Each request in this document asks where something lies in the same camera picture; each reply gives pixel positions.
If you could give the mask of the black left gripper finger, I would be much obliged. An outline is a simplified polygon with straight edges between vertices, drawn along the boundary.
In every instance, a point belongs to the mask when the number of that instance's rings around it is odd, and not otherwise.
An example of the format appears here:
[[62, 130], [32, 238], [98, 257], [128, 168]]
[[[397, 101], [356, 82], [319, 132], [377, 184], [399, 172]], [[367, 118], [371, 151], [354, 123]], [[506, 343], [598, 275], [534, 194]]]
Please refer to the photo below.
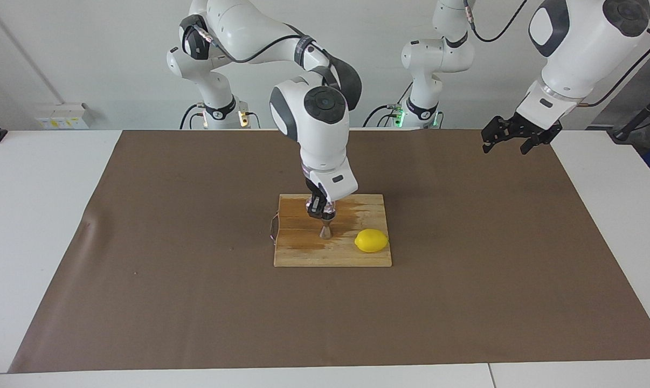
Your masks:
[[513, 119], [515, 116], [505, 119], [501, 116], [495, 116], [492, 120], [481, 130], [483, 140], [482, 150], [484, 153], [489, 153], [495, 145], [500, 142], [506, 142], [513, 139], [517, 134], [517, 127], [514, 130]]
[[554, 136], [552, 135], [530, 135], [525, 137], [524, 143], [521, 145], [521, 154], [526, 155], [529, 153], [534, 147], [537, 147], [539, 145], [547, 145], [552, 142], [554, 139]]

